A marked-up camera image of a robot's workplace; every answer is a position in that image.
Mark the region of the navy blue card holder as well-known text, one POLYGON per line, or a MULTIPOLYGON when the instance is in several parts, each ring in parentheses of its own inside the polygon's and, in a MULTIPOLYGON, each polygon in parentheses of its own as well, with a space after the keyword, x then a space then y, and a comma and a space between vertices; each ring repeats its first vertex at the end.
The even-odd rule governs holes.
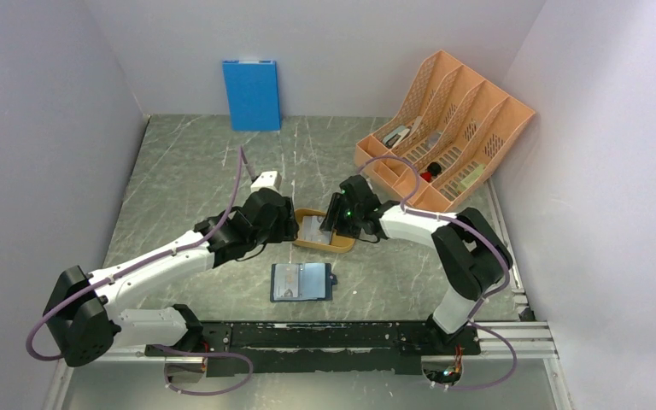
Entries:
POLYGON ((276 301, 272 297, 272 265, 271 269, 271 302, 315 302, 330 301, 332 299, 333 287, 337 286, 338 279, 332 271, 330 263, 280 263, 297 264, 300 267, 300 296, 297 300, 276 301))

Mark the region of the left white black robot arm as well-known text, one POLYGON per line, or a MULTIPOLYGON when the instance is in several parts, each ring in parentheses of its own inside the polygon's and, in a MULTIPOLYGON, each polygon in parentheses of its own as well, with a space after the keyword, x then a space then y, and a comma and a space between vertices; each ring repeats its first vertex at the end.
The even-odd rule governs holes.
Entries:
POLYGON ((39 326, 46 326, 68 366, 85 366, 111 348, 166 345, 195 353, 202 327, 185 305, 136 309, 150 292, 206 272, 272 243, 292 242, 298 223, 292 200, 262 188, 241 206, 230 206, 195 224, 181 237, 130 261, 89 273, 80 266, 56 280, 39 326))

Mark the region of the orange oval tray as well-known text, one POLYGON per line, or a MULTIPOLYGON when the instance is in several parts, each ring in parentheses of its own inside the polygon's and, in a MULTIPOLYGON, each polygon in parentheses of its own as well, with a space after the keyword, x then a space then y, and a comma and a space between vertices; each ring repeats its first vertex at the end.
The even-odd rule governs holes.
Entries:
POLYGON ((339 236, 335 231, 321 231, 319 226, 325 219, 323 211, 297 208, 295 217, 299 228, 297 239, 293 242, 295 246, 343 254, 357 242, 354 238, 339 236))

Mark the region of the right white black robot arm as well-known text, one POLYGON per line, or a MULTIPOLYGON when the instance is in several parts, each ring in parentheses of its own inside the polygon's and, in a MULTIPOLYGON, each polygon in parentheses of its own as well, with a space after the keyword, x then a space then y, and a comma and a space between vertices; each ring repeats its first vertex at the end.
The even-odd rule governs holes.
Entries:
POLYGON ((432 213, 404 202, 381 201, 361 175, 345 179, 335 192, 320 226, 339 236, 362 234, 378 241, 400 239, 434 249, 448 289, 427 319, 429 347, 446 354, 459 340, 486 297, 509 285, 513 258, 490 223, 475 208, 432 213))

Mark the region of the silver VIP card stack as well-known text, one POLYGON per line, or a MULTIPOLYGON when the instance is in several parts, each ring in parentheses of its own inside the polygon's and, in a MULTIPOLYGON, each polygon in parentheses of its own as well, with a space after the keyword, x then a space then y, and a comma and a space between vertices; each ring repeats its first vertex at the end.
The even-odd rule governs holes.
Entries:
POLYGON ((299 239, 304 242, 329 245, 331 243, 332 233, 324 232, 319 229, 323 219, 322 216, 318 215, 304 217, 299 233, 299 239))

